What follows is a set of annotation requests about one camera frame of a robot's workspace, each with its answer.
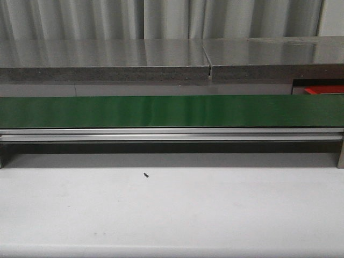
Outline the green conveyor belt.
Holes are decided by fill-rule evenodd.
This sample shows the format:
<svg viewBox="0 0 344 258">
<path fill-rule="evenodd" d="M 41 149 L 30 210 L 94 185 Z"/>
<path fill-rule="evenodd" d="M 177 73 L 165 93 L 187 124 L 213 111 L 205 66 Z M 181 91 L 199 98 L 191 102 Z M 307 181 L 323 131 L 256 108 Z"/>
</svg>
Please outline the green conveyor belt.
<svg viewBox="0 0 344 258">
<path fill-rule="evenodd" d="M 2 129 L 341 126 L 342 95 L 1 98 Z"/>
</svg>

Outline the grey right table slab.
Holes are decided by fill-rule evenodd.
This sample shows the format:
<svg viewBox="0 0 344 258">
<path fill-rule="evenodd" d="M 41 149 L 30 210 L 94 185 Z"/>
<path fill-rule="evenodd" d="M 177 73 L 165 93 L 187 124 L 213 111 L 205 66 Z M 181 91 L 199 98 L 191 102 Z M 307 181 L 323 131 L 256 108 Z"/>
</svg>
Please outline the grey right table slab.
<svg viewBox="0 0 344 258">
<path fill-rule="evenodd" d="M 215 81 L 343 78 L 343 37 L 203 40 Z"/>
</svg>

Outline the grey table slab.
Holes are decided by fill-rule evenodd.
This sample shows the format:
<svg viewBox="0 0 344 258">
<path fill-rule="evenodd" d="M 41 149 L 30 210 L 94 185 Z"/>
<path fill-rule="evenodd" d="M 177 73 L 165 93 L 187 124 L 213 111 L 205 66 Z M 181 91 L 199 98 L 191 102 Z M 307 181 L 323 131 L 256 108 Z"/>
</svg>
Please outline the grey table slab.
<svg viewBox="0 0 344 258">
<path fill-rule="evenodd" d="M 199 40 L 6 40 L 2 82 L 203 81 Z"/>
<path fill-rule="evenodd" d="M 215 81 L 343 78 L 343 37 L 203 40 Z"/>
</svg>

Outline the grey left table slab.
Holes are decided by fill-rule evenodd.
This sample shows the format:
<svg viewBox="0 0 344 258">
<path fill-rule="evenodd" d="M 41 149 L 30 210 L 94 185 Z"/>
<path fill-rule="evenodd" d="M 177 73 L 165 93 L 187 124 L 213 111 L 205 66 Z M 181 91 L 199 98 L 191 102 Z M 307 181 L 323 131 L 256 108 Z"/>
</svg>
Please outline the grey left table slab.
<svg viewBox="0 0 344 258">
<path fill-rule="evenodd" d="M 203 81 L 199 40 L 6 40 L 2 82 Z"/>
</svg>

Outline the red plastic tray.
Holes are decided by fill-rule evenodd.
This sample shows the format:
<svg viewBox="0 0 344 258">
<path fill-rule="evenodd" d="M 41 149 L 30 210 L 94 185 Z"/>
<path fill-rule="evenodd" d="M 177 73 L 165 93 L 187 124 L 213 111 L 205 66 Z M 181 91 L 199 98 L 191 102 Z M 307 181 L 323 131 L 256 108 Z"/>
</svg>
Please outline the red plastic tray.
<svg viewBox="0 0 344 258">
<path fill-rule="evenodd" d="M 344 86 L 343 85 L 315 85 L 306 87 L 304 89 L 308 94 L 311 95 L 330 95 L 330 94 L 340 94 L 343 95 L 344 93 Z"/>
</svg>

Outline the right conveyor support leg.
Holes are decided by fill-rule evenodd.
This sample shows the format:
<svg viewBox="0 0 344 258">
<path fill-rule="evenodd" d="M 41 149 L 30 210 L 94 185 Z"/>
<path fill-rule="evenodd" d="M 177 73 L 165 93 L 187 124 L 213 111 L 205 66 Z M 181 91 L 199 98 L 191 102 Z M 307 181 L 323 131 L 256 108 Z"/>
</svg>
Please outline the right conveyor support leg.
<svg viewBox="0 0 344 258">
<path fill-rule="evenodd" d="M 340 151 L 338 152 L 337 154 L 337 158 L 336 158 L 336 167 L 338 169 L 343 169 L 344 167 L 344 153 L 343 153 L 343 149 L 344 149 L 344 146 L 343 146 L 343 130 L 341 131 L 341 140 L 340 140 Z"/>
</svg>

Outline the grey pleated curtain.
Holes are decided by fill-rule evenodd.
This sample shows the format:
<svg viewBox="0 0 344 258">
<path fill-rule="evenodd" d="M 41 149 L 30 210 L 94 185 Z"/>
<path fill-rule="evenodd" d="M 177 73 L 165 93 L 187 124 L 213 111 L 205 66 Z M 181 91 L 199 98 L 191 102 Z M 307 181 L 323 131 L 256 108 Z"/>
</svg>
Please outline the grey pleated curtain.
<svg viewBox="0 0 344 258">
<path fill-rule="evenodd" d="M 1 39 L 315 36 L 322 1 L 1 1 Z"/>
</svg>

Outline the aluminium conveyor frame rail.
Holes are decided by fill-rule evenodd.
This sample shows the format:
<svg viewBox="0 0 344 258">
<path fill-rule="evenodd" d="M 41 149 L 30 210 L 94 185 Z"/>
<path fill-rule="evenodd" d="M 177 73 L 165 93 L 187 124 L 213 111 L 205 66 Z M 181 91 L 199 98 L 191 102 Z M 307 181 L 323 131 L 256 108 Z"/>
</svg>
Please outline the aluminium conveyor frame rail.
<svg viewBox="0 0 344 258">
<path fill-rule="evenodd" d="M 59 128 L 1 130 L 1 141 L 342 140 L 343 128 Z"/>
</svg>

